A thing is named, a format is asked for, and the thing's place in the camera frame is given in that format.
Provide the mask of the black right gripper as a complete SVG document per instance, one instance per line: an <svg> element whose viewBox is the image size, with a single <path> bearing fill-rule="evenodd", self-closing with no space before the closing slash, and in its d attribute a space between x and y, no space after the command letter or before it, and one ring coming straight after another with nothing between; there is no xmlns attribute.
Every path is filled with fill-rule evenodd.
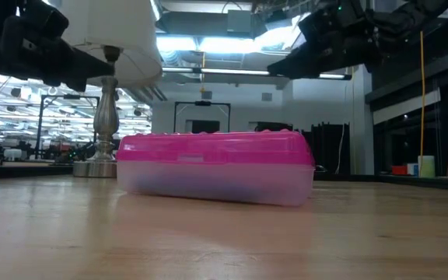
<svg viewBox="0 0 448 280"><path fill-rule="evenodd" d="M322 72L360 64L374 67L382 60L374 26L360 0L320 0L299 29L306 42L269 65L270 75L315 78Z"/></svg>

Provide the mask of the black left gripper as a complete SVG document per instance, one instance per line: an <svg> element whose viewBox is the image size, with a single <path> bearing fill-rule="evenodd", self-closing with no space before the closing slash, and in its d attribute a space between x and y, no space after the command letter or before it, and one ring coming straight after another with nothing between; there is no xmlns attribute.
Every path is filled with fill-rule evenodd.
<svg viewBox="0 0 448 280"><path fill-rule="evenodd" d="M112 65L62 40L68 26L43 0L0 0L0 75L65 84L76 92L86 90L87 79L113 75Z"/></svg>

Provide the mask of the clear box with pink lid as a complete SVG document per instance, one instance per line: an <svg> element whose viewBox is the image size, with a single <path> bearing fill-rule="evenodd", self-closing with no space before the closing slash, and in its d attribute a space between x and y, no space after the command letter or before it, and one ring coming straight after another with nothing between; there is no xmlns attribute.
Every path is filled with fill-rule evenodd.
<svg viewBox="0 0 448 280"><path fill-rule="evenodd" d="M129 135L116 153L129 193L299 206L313 190L311 149L298 132Z"/></svg>

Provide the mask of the green and white box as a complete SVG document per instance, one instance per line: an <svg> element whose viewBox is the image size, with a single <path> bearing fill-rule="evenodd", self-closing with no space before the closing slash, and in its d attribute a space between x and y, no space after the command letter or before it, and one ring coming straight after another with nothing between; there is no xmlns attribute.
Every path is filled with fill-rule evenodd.
<svg viewBox="0 0 448 280"><path fill-rule="evenodd" d="M418 157L418 176L433 178L436 176L435 156Z"/></svg>

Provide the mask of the silver lamp with white shade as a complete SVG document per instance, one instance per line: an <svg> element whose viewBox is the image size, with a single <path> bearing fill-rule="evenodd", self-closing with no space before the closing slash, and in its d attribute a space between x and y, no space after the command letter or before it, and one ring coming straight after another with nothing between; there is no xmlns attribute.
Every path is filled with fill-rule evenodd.
<svg viewBox="0 0 448 280"><path fill-rule="evenodd" d="M96 152L74 163L76 177L115 178L113 136L119 128L114 95L120 88L154 83L163 73L156 46L156 0L61 0L58 10L69 20L63 38L72 46L114 68L88 79L102 96L93 118Z"/></svg>

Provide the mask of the black flat screen television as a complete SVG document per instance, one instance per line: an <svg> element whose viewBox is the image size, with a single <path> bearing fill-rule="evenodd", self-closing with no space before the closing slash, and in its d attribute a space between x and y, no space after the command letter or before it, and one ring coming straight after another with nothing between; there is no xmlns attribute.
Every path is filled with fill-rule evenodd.
<svg viewBox="0 0 448 280"><path fill-rule="evenodd" d="M258 122L254 129L255 131L292 131L293 126L291 124L278 123L278 122Z"/></svg>

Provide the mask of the long ceiling light bar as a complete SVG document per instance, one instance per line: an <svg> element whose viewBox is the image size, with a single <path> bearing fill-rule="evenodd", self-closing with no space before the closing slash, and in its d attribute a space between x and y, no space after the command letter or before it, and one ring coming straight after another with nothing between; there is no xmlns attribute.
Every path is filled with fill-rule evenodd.
<svg viewBox="0 0 448 280"><path fill-rule="evenodd" d="M162 67L164 73L178 73L178 74L198 74L198 75L249 75L249 76L264 76L264 77L280 77L283 75L272 75L268 71L261 70L244 70L244 69L220 69L220 68L184 68L184 67ZM321 73L316 79L330 79L330 80L350 80L352 75L347 74L331 74Z"/></svg>

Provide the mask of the black folding panels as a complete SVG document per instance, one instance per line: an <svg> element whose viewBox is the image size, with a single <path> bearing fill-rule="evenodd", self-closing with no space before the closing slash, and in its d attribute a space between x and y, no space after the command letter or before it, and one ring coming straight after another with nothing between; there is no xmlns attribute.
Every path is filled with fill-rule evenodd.
<svg viewBox="0 0 448 280"><path fill-rule="evenodd" d="M321 123L301 131L310 146L318 173L351 173L349 124Z"/></svg>

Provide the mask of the thin black gantry frame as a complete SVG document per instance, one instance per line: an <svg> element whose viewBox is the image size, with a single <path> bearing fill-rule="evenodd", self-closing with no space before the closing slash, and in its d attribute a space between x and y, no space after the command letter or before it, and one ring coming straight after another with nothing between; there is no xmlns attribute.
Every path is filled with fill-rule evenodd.
<svg viewBox="0 0 448 280"><path fill-rule="evenodd" d="M56 99L64 99L64 100L95 100L96 104L93 105L93 109L96 109L100 105L100 98L98 96L81 96L81 95L74 95L74 94L57 94L55 96L52 96L50 94L45 94L40 96L40 111L38 115L38 126L37 126L37 142L33 151L33 154L36 156L37 159L41 158L42 149L40 140L41 140L41 132L42 132L42 124L44 119L44 109L48 107L48 104L46 104L46 99L51 98L50 104L52 104Z"/></svg>

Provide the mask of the grey ceiling duct unit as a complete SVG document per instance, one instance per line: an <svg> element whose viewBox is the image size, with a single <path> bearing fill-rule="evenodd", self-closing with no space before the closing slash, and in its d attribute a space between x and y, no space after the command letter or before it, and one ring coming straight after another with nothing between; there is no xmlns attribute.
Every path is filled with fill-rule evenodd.
<svg viewBox="0 0 448 280"><path fill-rule="evenodd" d="M252 27L252 14L247 10L227 11L228 33L250 33Z"/></svg>

